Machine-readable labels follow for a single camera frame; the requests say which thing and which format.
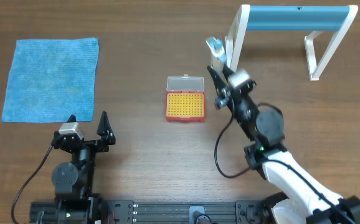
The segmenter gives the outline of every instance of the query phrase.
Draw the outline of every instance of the metal base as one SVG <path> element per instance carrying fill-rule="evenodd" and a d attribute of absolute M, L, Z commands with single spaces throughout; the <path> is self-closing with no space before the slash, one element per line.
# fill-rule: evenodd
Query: metal base
<path fill-rule="evenodd" d="M 259 201 L 239 200 L 236 202 L 178 202 L 178 203 L 137 203 L 132 200 L 109 200 L 106 201 L 115 214 L 115 224 L 193 224 L 190 223 L 192 208 L 203 207 L 213 223 L 243 224 L 261 223 Z M 37 214 L 44 210 L 43 224 L 56 224 L 54 203 L 32 202 L 29 212 L 29 223 L 35 223 Z"/>

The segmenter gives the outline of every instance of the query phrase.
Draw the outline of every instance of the white frame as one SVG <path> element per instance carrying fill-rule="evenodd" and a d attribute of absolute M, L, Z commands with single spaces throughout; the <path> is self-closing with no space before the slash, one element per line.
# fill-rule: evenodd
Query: white frame
<path fill-rule="evenodd" d="M 306 58 L 311 81 L 317 81 L 319 79 L 321 73 L 323 73 L 325 66 L 327 66 L 336 48 L 338 48 L 343 37 L 349 30 L 354 18 L 356 17 L 359 8 L 354 5 L 349 6 L 349 8 L 349 14 L 346 16 L 341 28 L 333 34 L 327 46 L 327 49 L 325 50 L 325 53 L 318 65 L 316 62 L 313 39 L 319 36 L 322 31 L 313 31 L 311 34 L 305 37 Z M 233 23 L 231 24 L 229 33 L 225 37 L 225 53 L 227 56 L 226 64 L 229 68 L 231 68 L 231 70 L 234 71 L 238 67 L 242 44 L 244 42 L 245 32 L 247 31 L 249 12 L 250 5 L 244 4 L 240 6 L 237 14 L 235 15 Z"/>

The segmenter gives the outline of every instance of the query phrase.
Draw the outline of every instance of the robotic arm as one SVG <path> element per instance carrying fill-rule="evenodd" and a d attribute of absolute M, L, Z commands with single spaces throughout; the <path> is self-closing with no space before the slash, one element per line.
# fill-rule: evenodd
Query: robotic arm
<path fill-rule="evenodd" d="M 274 195 L 263 201 L 272 222 L 283 223 L 360 223 L 360 213 L 353 213 L 349 203 L 358 203 L 356 197 L 343 199 L 328 190 L 297 164 L 282 144 L 282 112 L 275 106 L 255 104 L 249 93 L 256 86 L 245 70 L 233 72 L 226 65 L 222 74 L 226 84 L 212 67 L 217 109 L 228 107 L 246 136 L 254 142 L 247 146 L 245 157 L 249 167 L 262 178 L 276 185 L 285 194 Z"/>

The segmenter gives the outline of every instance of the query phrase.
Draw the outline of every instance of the wooden surface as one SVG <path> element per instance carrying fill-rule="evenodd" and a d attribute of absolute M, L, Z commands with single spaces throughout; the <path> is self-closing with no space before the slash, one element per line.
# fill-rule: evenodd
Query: wooden surface
<path fill-rule="evenodd" d="M 213 107 L 215 91 L 206 70 L 205 38 L 227 33 L 241 4 L 357 4 L 356 20 L 324 70 L 308 78 L 303 37 L 307 32 L 248 32 L 239 67 L 258 86 L 253 99 L 277 105 L 285 115 L 285 145 L 295 159 L 335 192 L 360 198 L 360 0 L 355 1 L 10 1 L 0 0 L 0 222 L 10 222 L 17 191 L 39 165 L 60 124 L 2 123 L 7 78 L 18 39 L 98 37 L 100 56 L 92 123 L 95 139 L 106 110 L 117 144 L 100 154 L 94 192 L 107 199 L 234 202 L 260 200 L 279 190 L 256 172 L 225 179 L 216 171 L 213 149 L 230 113 Z M 318 56 L 330 35 L 315 40 Z M 204 123 L 167 123 L 167 76 L 205 78 Z M 249 144 L 233 124 L 219 146 L 226 173 L 246 167 Z M 53 199 L 52 169 L 70 155 L 52 151 L 25 188 L 16 217 L 27 222 L 33 200 Z"/>

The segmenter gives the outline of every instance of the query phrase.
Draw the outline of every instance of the open box lid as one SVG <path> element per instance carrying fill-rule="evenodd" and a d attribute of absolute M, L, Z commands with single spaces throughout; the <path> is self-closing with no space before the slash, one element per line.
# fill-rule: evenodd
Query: open box lid
<path fill-rule="evenodd" d="M 204 77 L 168 77 L 166 91 L 204 91 Z"/>

